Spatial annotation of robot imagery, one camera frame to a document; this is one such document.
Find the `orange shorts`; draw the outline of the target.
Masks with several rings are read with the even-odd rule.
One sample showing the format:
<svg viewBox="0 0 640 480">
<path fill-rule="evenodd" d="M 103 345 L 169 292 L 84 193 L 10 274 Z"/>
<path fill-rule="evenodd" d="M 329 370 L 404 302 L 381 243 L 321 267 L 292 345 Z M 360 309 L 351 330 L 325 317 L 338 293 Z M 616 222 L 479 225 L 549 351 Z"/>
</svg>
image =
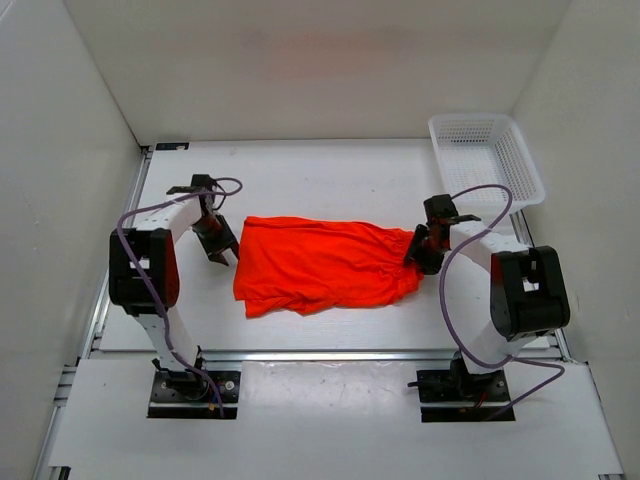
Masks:
<svg viewBox="0 0 640 480">
<path fill-rule="evenodd" d="M 424 278 L 404 264 L 411 239 L 410 231 L 359 221 L 249 216 L 233 294 L 248 318 L 392 305 Z"/>
</svg>

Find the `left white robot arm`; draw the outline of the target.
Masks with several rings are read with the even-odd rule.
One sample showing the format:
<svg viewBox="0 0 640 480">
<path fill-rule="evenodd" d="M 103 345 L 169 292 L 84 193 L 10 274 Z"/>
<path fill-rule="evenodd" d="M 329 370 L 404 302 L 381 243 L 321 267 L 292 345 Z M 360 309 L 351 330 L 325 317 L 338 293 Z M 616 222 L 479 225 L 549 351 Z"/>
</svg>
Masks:
<svg viewBox="0 0 640 480">
<path fill-rule="evenodd" d="M 178 311 L 176 245 L 191 232 L 208 261 L 228 266 L 225 255 L 238 257 L 239 241 L 220 209 L 242 189 L 237 178 L 195 174 L 190 184 L 170 188 L 162 202 L 123 214 L 110 234 L 111 303 L 143 328 L 157 352 L 156 368 L 177 374 L 175 388 L 188 400 L 205 396 L 211 378 Z"/>
</svg>

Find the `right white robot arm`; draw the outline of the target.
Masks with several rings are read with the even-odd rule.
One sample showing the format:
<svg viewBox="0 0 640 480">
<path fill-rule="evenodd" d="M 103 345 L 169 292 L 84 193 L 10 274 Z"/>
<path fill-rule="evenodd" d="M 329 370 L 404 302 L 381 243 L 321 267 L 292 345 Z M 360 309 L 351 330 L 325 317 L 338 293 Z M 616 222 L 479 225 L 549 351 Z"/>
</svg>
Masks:
<svg viewBox="0 0 640 480">
<path fill-rule="evenodd" d="M 439 278 L 440 308 L 460 365 L 450 373 L 449 387 L 458 398 L 470 400 L 484 389 L 484 375 L 514 361 L 534 339 L 569 323 L 559 255 L 552 247 L 527 246 L 475 215 L 461 214 L 448 194 L 425 200 L 424 208 L 426 222 L 416 227 L 404 264 Z M 468 344 L 446 303 L 446 274 L 459 255 L 489 275 L 489 320 Z"/>
</svg>

